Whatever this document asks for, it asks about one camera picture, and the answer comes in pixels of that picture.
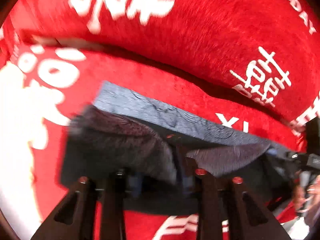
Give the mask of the person's hand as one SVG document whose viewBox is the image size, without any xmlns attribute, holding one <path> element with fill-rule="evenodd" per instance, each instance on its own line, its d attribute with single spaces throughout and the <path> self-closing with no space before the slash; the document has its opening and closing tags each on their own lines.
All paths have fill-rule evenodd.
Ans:
<svg viewBox="0 0 320 240">
<path fill-rule="evenodd" d="M 307 189 L 297 184 L 293 190 L 293 206 L 297 213 L 306 213 L 319 209 L 319 180 Z"/>
</svg>

